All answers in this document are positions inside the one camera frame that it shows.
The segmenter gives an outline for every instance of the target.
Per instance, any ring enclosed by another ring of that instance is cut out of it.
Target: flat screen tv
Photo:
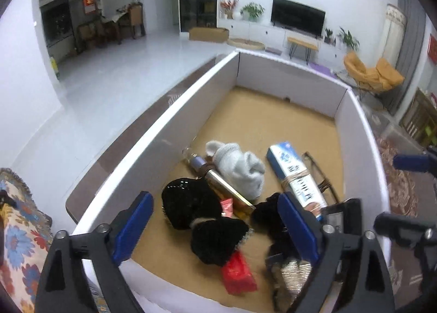
[[[273,0],[271,21],[274,25],[321,36],[325,12],[289,0]]]

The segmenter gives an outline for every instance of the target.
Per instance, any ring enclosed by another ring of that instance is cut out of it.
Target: white floor
[[[60,64],[63,108],[13,164],[38,207],[53,218],[53,232],[74,229],[65,201],[104,150],[185,76],[233,49],[167,32],[125,39]]]

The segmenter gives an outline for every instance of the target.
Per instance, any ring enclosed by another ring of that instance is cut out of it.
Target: blue gripper pad
[[[430,158],[428,155],[395,155],[393,167],[397,170],[428,172]]]
[[[136,208],[132,208],[135,206],[135,202],[138,202],[138,205]],[[126,224],[119,230],[113,243],[112,259],[117,266],[130,259],[139,237],[152,216],[153,196],[149,192],[141,192],[132,206],[126,211],[128,214],[132,214],[125,218]]]
[[[286,194],[279,196],[277,211],[301,258],[315,265],[320,257],[317,240]]]

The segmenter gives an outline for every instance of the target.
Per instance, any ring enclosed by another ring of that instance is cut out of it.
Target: red poster
[[[96,11],[96,2],[94,0],[84,0],[85,14],[93,13]]]
[[[430,35],[430,45],[428,47],[428,56],[434,62],[434,64],[437,64],[437,40],[434,38],[434,36],[432,34]]]

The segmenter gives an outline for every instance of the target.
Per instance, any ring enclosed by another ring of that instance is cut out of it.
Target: metal screw
[[[368,230],[364,233],[367,239],[373,240],[375,239],[375,233],[372,232],[372,230]]]
[[[97,227],[97,232],[99,232],[99,233],[106,233],[108,230],[109,230],[109,224],[106,224],[106,223],[100,224]]]
[[[329,224],[325,224],[325,225],[322,227],[322,229],[323,229],[323,231],[324,231],[325,233],[328,233],[328,234],[332,234],[332,233],[335,232],[334,227],[333,227],[333,226],[330,226]]]
[[[429,240],[431,239],[431,237],[433,236],[434,232],[431,228],[428,228],[427,231],[425,232],[425,239]]]
[[[68,233],[66,230],[59,230],[56,234],[55,234],[55,238],[56,239],[63,239],[66,236],[68,236]]]

